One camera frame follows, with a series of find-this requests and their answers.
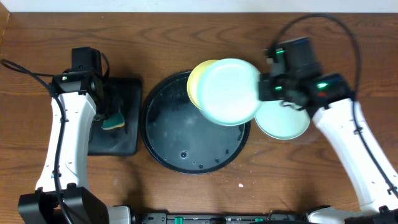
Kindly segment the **light green plate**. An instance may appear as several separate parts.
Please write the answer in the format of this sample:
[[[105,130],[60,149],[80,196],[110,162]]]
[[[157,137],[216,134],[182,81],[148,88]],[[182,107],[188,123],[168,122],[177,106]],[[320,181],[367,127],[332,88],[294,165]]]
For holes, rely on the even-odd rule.
[[[260,71],[238,58],[225,58],[205,68],[197,86],[203,115],[222,126],[237,126],[254,118],[261,102]]]
[[[282,100],[261,103],[254,119],[260,129],[268,136],[281,140],[295,139],[303,134],[310,125],[310,117],[299,106]]]

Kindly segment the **green yellow sponge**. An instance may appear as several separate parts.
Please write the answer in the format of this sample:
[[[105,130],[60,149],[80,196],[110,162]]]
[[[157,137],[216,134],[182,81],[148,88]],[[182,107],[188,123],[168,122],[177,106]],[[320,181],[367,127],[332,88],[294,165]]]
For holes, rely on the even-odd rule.
[[[125,125],[125,119],[121,112],[112,114],[108,119],[103,121],[102,129],[111,130],[115,128],[121,128]]]

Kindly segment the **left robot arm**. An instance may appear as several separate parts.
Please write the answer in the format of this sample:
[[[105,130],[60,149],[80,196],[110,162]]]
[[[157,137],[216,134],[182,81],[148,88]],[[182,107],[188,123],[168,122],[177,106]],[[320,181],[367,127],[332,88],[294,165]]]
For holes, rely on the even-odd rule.
[[[56,75],[48,85],[52,131],[35,192],[19,198],[25,223],[132,222],[129,207],[107,207],[89,191],[88,143],[102,84],[95,72],[80,71]]]

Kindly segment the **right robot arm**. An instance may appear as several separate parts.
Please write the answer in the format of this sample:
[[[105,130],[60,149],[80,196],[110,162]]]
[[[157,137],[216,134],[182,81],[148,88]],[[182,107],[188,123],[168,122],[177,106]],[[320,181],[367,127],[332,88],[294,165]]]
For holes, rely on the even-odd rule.
[[[360,211],[332,207],[306,213],[307,223],[397,223],[397,172],[373,136],[345,79],[338,73],[307,79],[259,78],[262,101],[297,103],[327,138],[358,198]]]

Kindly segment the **yellow plate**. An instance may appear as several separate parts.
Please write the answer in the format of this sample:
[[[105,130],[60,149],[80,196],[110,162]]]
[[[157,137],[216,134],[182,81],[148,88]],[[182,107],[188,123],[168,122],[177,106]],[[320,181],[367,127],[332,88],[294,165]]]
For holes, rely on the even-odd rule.
[[[217,60],[206,60],[199,65],[197,65],[190,73],[188,80],[187,80],[187,93],[190,101],[200,110],[201,106],[198,102],[198,83],[200,81],[201,76],[205,72],[205,70],[212,65],[213,63],[217,62]]]

